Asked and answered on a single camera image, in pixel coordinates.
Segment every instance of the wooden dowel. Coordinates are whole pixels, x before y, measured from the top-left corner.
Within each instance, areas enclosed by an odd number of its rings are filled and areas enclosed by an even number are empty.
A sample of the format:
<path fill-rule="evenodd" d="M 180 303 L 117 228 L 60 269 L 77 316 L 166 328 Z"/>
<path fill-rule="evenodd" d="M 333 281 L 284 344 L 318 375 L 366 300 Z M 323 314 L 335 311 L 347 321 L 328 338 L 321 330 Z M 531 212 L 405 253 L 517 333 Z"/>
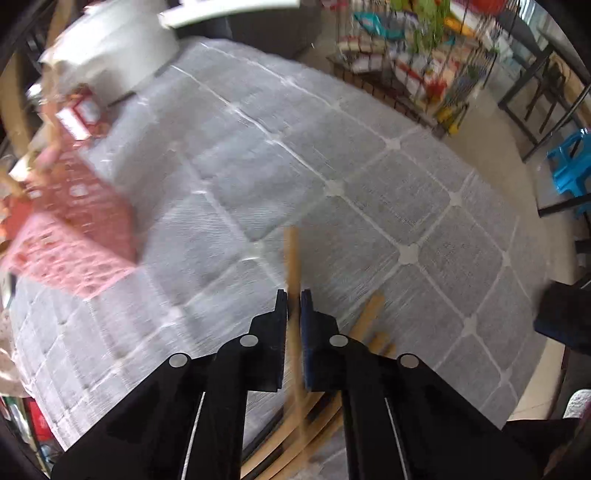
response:
<path fill-rule="evenodd" d="M 363 312 L 359 316 L 359 319 L 351 328 L 350 337 L 355 340 L 361 341 L 367 334 L 371 322 L 377 317 L 379 309 L 378 305 L 384 304 L 384 296 L 381 293 L 374 293 L 371 299 L 365 305 Z M 320 400 L 322 393 L 314 392 L 308 393 L 306 400 L 305 415 L 308 415 L 310 410 Z M 255 453 L 242 465 L 240 470 L 240 478 L 243 478 L 246 474 L 253 470 L 259 463 L 261 463 L 268 455 L 271 454 L 295 429 L 298 422 L 298 418 L 293 409 L 288 409 L 285 412 L 285 416 L 281 426 L 274 431 L 269 438 L 256 450 Z"/>
<path fill-rule="evenodd" d="M 320 432 L 318 436 L 314 440 L 312 440 L 308 446 L 306 447 L 308 456 L 317 452 L 327 440 L 329 440 L 336 432 L 340 430 L 343 426 L 343 412 L 339 410 L 339 412 L 332 417 L 329 424 L 326 426 L 324 430 Z M 285 466 L 278 474 L 273 477 L 273 480 L 288 480 L 292 476 L 294 476 L 297 472 L 299 472 L 302 467 L 304 466 L 303 459 L 300 460 L 300 456 L 298 455 L 291 461 L 288 465 Z"/>
<path fill-rule="evenodd" d="M 392 343 L 388 348 L 386 348 L 384 356 L 387 356 L 388 358 L 396 358 L 396 344 Z"/>
<path fill-rule="evenodd" d="M 371 322 L 375 320 L 375 318 L 378 316 L 378 313 L 382 310 L 382 307 L 384 306 L 384 301 L 384 296 L 381 293 L 376 292 L 372 295 L 372 297 L 365 305 L 363 312 L 359 316 L 359 319 L 357 320 L 355 325 L 353 325 L 353 328 L 351 328 L 351 331 L 349 332 L 349 336 L 351 338 L 354 338 L 359 341 L 363 340 L 363 336 L 365 334 L 364 332 L 367 332 Z"/>
<path fill-rule="evenodd" d="M 6 185 L 10 189 L 10 193 L 15 197 L 25 195 L 25 190 L 21 187 L 21 184 L 13 179 L 3 168 L 0 168 L 0 183 Z"/>
<path fill-rule="evenodd" d="M 369 350 L 372 353 L 379 353 L 382 351 L 388 337 L 384 333 L 377 333 L 369 343 Z M 342 400 L 340 394 L 337 395 L 333 400 L 322 410 L 314 421 L 306 426 L 306 433 L 303 438 L 308 441 L 304 446 L 301 443 L 294 442 L 289 445 L 288 448 L 281 454 L 281 456 L 275 460 L 269 467 L 261 473 L 257 480 L 270 480 L 274 478 L 278 473 L 282 471 L 292 460 L 297 457 L 298 469 L 305 468 L 310 454 L 310 449 L 307 447 L 308 443 L 314 439 L 332 420 L 332 418 L 339 412 L 342 406 Z"/>
<path fill-rule="evenodd" d="M 301 264 L 300 246 L 298 243 L 297 229 L 290 226 L 285 229 L 284 239 L 285 269 L 287 273 L 287 304 L 289 318 L 287 320 L 287 353 L 291 368 L 291 394 L 293 399 L 293 412 L 296 417 L 295 441 L 292 446 L 303 450 L 308 444 L 306 441 L 306 389 L 302 373 L 301 336 L 300 336 L 300 291 L 301 291 Z"/>
<path fill-rule="evenodd" d="M 0 116 L 15 155 L 27 153 L 33 138 L 21 99 L 21 76 L 18 53 L 14 53 L 0 74 Z"/>

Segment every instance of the table leg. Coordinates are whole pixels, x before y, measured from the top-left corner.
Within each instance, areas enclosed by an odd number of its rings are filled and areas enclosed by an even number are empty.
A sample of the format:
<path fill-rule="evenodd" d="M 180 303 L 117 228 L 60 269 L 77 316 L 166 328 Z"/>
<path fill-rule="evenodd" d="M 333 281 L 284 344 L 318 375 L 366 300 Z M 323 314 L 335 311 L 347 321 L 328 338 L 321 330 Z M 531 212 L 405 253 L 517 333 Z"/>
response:
<path fill-rule="evenodd" d="M 591 254 L 591 240 L 575 240 L 574 251 L 577 254 Z"/>
<path fill-rule="evenodd" d="M 525 156 L 523 156 L 522 160 L 523 163 L 527 162 L 531 156 L 536 153 L 540 147 L 542 145 L 544 145 L 548 140 L 550 140 L 550 138 L 552 137 L 552 135 L 554 135 L 558 130 L 560 130 L 562 127 L 564 127 L 564 125 L 570 121 L 570 118 L 573 116 L 573 113 L 575 112 L 575 110 L 577 108 L 579 108 L 579 105 L 583 102 L 583 100 L 585 99 L 585 97 L 587 96 L 587 94 L 589 93 L 589 89 L 591 89 L 591 83 L 589 83 L 581 92 L 581 94 L 577 97 L 577 99 L 574 101 L 574 103 L 571 105 L 571 107 L 569 108 L 569 110 L 563 115 L 563 117 L 558 120 L 558 123 L 556 123 L 555 126 L 553 126 L 550 131 L 548 133 L 545 134 L 544 138 L 542 138 L 542 140 L 540 140 L 539 142 L 537 142 L 532 149 L 527 152 L 525 154 Z"/>
<path fill-rule="evenodd" d="M 499 101 L 499 108 L 505 110 L 509 101 L 519 92 L 527 82 L 529 82 L 535 73 L 544 65 L 546 60 L 550 58 L 550 55 L 554 49 L 551 45 L 548 45 L 541 53 L 541 55 L 535 60 L 530 68 L 528 68 L 523 75 L 515 82 L 513 87 L 503 96 Z"/>
<path fill-rule="evenodd" d="M 580 197 L 575 197 L 574 199 L 565 200 L 563 202 L 555 203 L 554 205 L 549 205 L 547 207 L 543 207 L 538 209 L 538 216 L 540 218 L 552 215 L 553 213 L 562 212 L 564 210 L 568 210 L 570 208 L 578 207 L 584 203 L 591 202 L 591 193 L 586 195 L 581 195 Z"/>
<path fill-rule="evenodd" d="M 589 290 L 591 287 L 591 273 L 586 273 L 583 278 L 575 282 L 573 287 L 580 288 L 581 290 Z"/>
<path fill-rule="evenodd" d="M 521 121 L 521 118 L 519 118 L 519 117 L 518 117 L 518 116 L 517 116 L 517 115 L 516 115 L 516 114 L 513 112 L 513 110 L 511 110 L 509 107 L 507 107 L 507 108 L 505 109 L 505 113 L 506 113 L 507 115 L 509 115 L 509 117 L 511 118 L 511 120 L 513 120 L 513 122 L 515 123 L 515 125 L 517 125 L 517 126 L 520 128 L 520 130 L 521 130 L 521 131 L 522 131 L 522 132 L 525 134 L 525 136 L 528 138 L 528 140 L 529 140 L 529 141 L 530 141 L 532 144 L 534 144 L 534 145 L 535 145 L 535 144 L 537 143 L 538 139 L 535 137 L 535 135 L 534 135 L 532 132 L 530 132 L 530 129 L 529 129 L 529 128 L 527 128 L 527 125 L 526 125 L 526 124 L 524 124 L 524 123 Z"/>

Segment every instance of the blue plastic stool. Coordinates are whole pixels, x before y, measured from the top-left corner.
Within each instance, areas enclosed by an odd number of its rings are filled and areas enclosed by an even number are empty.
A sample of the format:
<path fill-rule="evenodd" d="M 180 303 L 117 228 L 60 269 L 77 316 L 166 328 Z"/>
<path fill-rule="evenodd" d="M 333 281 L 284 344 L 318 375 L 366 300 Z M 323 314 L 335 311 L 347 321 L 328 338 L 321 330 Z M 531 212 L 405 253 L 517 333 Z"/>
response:
<path fill-rule="evenodd" d="M 578 141 L 580 141 L 583 144 L 582 147 L 579 147 L 581 148 L 581 152 L 575 158 L 571 158 L 569 151 L 571 147 Z M 556 178 L 556 176 L 560 175 L 573 160 L 576 160 L 580 155 L 585 154 L 591 154 L 591 135 L 589 135 L 589 132 L 586 128 L 582 128 L 581 130 L 576 131 L 574 134 L 572 134 L 570 137 L 564 140 L 564 142 L 562 142 L 554 150 L 550 150 L 546 154 L 546 158 L 555 158 L 558 161 L 556 170 L 554 171 L 552 176 Z"/>
<path fill-rule="evenodd" d="M 577 154 L 571 158 L 570 149 L 580 141 Z M 582 128 L 568 137 L 559 147 L 551 150 L 546 155 L 548 159 L 557 160 L 557 168 L 552 173 L 554 187 L 558 193 L 570 192 L 575 197 L 587 193 L 585 180 L 591 176 L 591 135 L 587 129 Z M 580 216 L 590 208 L 589 204 L 581 205 L 576 212 Z"/>

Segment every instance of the pink plastic crate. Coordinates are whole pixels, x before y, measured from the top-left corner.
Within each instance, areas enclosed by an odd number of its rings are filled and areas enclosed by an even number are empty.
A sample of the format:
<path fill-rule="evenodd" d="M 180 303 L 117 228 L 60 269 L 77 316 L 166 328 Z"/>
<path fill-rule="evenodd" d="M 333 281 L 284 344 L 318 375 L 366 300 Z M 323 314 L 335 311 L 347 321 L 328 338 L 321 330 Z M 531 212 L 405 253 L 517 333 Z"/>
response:
<path fill-rule="evenodd" d="M 28 199 L 11 199 L 0 266 L 91 299 L 136 268 L 131 207 L 74 151 L 56 165 Z"/>

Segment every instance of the wooden stick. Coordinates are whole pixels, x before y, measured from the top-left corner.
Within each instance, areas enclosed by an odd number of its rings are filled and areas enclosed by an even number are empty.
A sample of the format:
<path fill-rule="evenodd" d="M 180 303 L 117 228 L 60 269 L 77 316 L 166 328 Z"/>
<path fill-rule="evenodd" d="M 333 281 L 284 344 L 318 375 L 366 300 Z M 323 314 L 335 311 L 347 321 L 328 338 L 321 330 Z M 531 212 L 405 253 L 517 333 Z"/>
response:
<path fill-rule="evenodd" d="M 355 340 L 361 341 L 363 337 L 366 335 L 371 322 L 375 317 L 377 317 L 379 313 L 379 309 L 376 309 L 376 304 L 384 303 L 384 297 L 380 293 L 374 293 L 374 295 L 369 299 L 363 312 L 359 316 L 359 319 L 353 325 L 351 329 L 351 334 L 349 335 L 351 338 Z M 310 410 L 316 405 L 316 403 L 320 400 L 322 393 L 314 392 L 308 393 L 307 400 L 306 400 L 306 407 L 304 409 L 305 415 L 308 415 Z M 285 416 L 283 419 L 283 423 L 281 426 L 274 431 L 269 438 L 256 450 L 256 452 L 242 465 L 242 469 L 240 470 L 240 478 L 243 478 L 246 474 L 248 474 L 254 467 L 256 467 L 259 463 L 261 463 L 268 455 L 271 454 L 273 450 L 275 450 L 288 436 L 297 425 L 298 419 L 293 411 L 293 409 L 289 409 L 285 412 Z"/>
<path fill-rule="evenodd" d="M 300 246 L 298 244 L 297 229 L 290 226 L 285 230 L 284 239 L 285 269 L 287 273 L 287 305 L 289 318 L 287 320 L 287 352 L 291 367 L 291 394 L 293 412 L 296 417 L 295 441 L 293 446 L 303 450 L 306 441 L 306 390 L 301 364 L 301 336 L 300 336 L 300 291 L 301 265 Z"/>
<path fill-rule="evenodd" d="M 10 189 L 15 197 L 22 197 L 25 195 L 25 190 L 21 187 L 21 184 L 13 179 L 6 170 L 0 168 L 0 183 L 3 183 Z"/>
<path fill-rule="evenodd" d="M 33 138 L 21 99 L 20 57 L 13 54 L 0 76 L 0 116 L 15 155 L 27 153 Z"/>
<path fill-rule="evenodd" d="M 387 356 L 388 358 L 396 358 L 396 344 L 392 343 L 388 348 L 386 348 L 386 351 L 384 352 L 384 356 Z"/>
<path fill-rule="evenodd" d="M 8 248 L 10 247 L 11 243 L 12 240 L 4 240 L 4 242 L 0 244 L 0 259 L 2 259 L 4 255 L 6 255 L 6 252 L 8 251 Z"/>
<path fill-rule="evenodd" d="M 379 353 L 387 342 L 388 337 L 384 333 L 377 333 L 369 343 L 369 350 L 372 353 Z M 315 451 L 310 450 L 307 447 L 308 443 L 310 443 L 310 441 L 314 439 L 330 423 L 332 418 L 340 411 L 342 405 L 342 399 L 339 394 L 333 398 L 333 400 L 324 408 L 324 410 L 319 413 L 319 415 L 310 425 L 306 426 L 306 434 L 304 438 L 308 439 L 308 442 L 306 442 L 303 447 L 301 443 L 297 442 L 289 445 L 289 447 L 286 448 L 281 456 L 272 464 L 270 464 L 270 466 L 267 467 L 266 470 L 257 477 L 257 480 L 270 480 L 271 478 L 275 478 L 278 473 L 281 472 L 282 474 L 282 470 L 295 458 L 297 458 L 298 470 L 305 468 L 310 452 Z"/>
<path fill-rule="evenodd" d="M 306 447 L 308 456 L 317 452 L 327 440 L 329 440 L 336 432 L 338 432 L 341 427 L 343 426 L 343 412 L 339 410 L 339 412 L 332 417 L 329 424 L 326 426 L 324 430 L 320 432 L 318 436 L 314 440 L 312 440 L 308 446 Z M 300 456 L 298 455 L 291 461 L 283 470 L 281 470 L 276 476 L 273 477 L 273 480 L 288 480 L 292 476 L 294 476 L 297 472 L 299 472 L 304 465 L 304 462 L 300 460 Z"/>
<path fill-rule="evenodd" d="M 363 312 L 361 312 L 359 320 L 357 320 L 349 332 L 349 336 L 351 338 L 363 340 L 362 332 L 366 332 L 369 328 L 369 324 L 373 322 L 378 316 L 378 313 L 384 306 L 384 301 L 384 295 L 382 295 L 380 292 L 376 292 L 372 295 L 372 297 L 369 299 L 369 302 L 367 302 L 365 305 Z"/>
<path fill-rule="evenodd" d="M 59 75 L 53 64 L 53 44 L 57 37 L 64 31 L 67 23 L 72 15 L 74 8 L 74 0 L 58 0 L 56 9 L 53 11 L 49 30 L 47 32 L 46 50 L 48 50 L 48 57 L 43 72 L 41 74 L 41 88 L 43 89 L 43 96 L 47 103 L 44 105 L 43 120 L 49 128 L 47 132 L 47 143 L 49 145 L 58 146 L 61 144 L 60 137 L 60 123 L 57 119 L 57 85 L 59 82 Z"/>

